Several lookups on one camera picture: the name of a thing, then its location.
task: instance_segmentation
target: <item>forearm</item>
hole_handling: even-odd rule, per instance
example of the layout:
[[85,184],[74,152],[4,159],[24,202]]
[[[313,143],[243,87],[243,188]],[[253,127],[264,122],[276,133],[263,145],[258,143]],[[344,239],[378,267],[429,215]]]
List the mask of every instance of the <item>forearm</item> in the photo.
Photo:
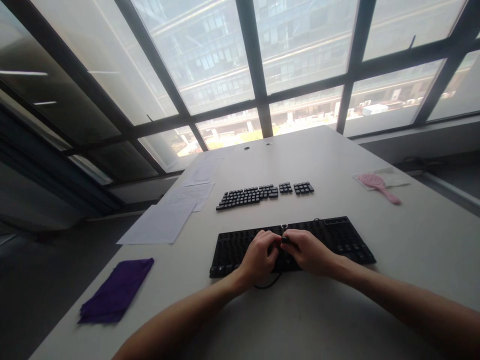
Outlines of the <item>forearm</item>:
[[234,271],[153,317],[122,345],[113,359],[162,359],[172,355],[208,319],[247,288],[238,271]]
[[480,353],[480,314],[414,285],[394,280],[347,259],[337,280],[357,289],[448,354]]

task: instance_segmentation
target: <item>keyboard cable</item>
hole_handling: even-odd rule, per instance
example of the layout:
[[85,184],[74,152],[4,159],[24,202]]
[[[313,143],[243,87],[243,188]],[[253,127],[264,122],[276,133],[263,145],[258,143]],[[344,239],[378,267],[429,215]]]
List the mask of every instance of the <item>keyboard cable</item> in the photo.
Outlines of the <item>keyboard cable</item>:
[[275,278],[275,280],[273,280],[270,284],[266,285],[266,286],[258,286],[258,285],[255,285],[255,288],[259,289],[259,290],[265,290],[265,289],[268,289],[268,288],[271,288],[276,282],[278,279],[280,279],[280,276],[283,274],[283,272],[280,272],[278,274],[278,276]]

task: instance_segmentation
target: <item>window frame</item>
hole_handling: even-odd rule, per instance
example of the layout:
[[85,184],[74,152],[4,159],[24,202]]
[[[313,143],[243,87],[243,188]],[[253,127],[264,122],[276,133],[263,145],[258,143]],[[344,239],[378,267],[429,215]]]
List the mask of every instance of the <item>window frame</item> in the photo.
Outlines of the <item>window frame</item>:
[[150,155],[147,149],[143,147],[139,138],[189,126],[195,135],[199,146],[204,152],[206,152],[208,151],[208,147],[196,126],[197,123],[225,117],[252,108],[257,108],[258,110],[263,138],[272,137],[273,129],[270,115],[270,104],[335,88],[337,86],[343,86],[343,91],[341,94],[336,131],[343,134],[355,82],[437,60],[444,59],[444,63],[435,75],[429,89],[427,89],[426,95],[418,107],[411,124],[351,136],[350,139],[391,133],[420,126],[428,126],[429,124],[454,121],[480,114],[480,111],[477,111],[427,122],[435,105],[439,101],[442,93],[446,89],[466,54],[480,50],[480,38],[478,38],[480,33],[480,22],[477,21],[477,19],[480,18],[478,0],[467,0],[465,2],[458,19],[447,38],[366,61],[363,61],[363,57],[376,1],[358,0],[346,73],[275,92],[270,95],[267,94],[266,89],[254,0],[235,0],[255,98],[195,115],[189,113],[180,92],[175,86],[147,28],[144,26],[143,21],[131,0],[114,1],[177,109],[177,115],[152,120],[151,122],[137,126],[132,125],[129,119],[96,82],[93,76],[87,72],[87,69],[81,61],[73,54],[70,48],[63,42],[29,0],[2,0],[5,6],[23,24],[30,34],[115,125],[121,135],[107,138],[98,143],[79,145],[68,137],[65,137],[65,134],[59,131],[59,129],[53,125],[48,118],[38,114],[38,111],[35,110],[34,106],[24,100],[12,88],[8,87],[8,85],[0,81],[0,87],[10,97],[21,104],[26,110],[30,111],[41,122],[72,146],[71,149],[62,151],[62,154],[66,157],[72,155],[83,156],[102,170],[106,175],[111,177],[113,183],[106,185],[107,187],[124,184],[124,182],[120,182],[119,179],[112,176],[109,171],[105,171],[102,166],[99,166],[98,162],[89,156],[89,152],[92,150],[122,142],[129,142],[157,171],[158,175],[153,176],[153,178],[178,175],[183,171],[165,172],[161,165]]

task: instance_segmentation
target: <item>hand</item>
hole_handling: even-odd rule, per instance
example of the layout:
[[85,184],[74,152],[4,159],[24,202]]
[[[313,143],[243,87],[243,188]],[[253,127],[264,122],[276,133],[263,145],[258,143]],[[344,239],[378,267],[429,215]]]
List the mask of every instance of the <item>hand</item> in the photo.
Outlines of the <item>hand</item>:
[[283,243],[281,248],[292,255],[303,270],[318,276],[334,277],[344,256],[331,252],[310,231],[287,229],[283,236],[296,246]]
[[280,242],[281,239],[280,235],[261,230],[251,241],[241,265],[234,271],[238,272],[245,289],[251,288],[272,272],[279,250],[274,246],[268,255],[268,248],[273,242]]

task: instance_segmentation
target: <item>pink hairbrush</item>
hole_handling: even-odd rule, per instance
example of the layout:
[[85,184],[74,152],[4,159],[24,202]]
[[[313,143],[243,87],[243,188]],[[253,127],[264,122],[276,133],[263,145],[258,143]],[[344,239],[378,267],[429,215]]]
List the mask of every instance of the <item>pink hairbrush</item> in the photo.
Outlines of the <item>pink hairbrush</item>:
[[402,203],[398,197],[385,189],[384,180],[380,176],[374,174],[363,174],[358,177],[358,180],[371,188],[377,189],[379,192],[385,195],[392,204],[399,205]]

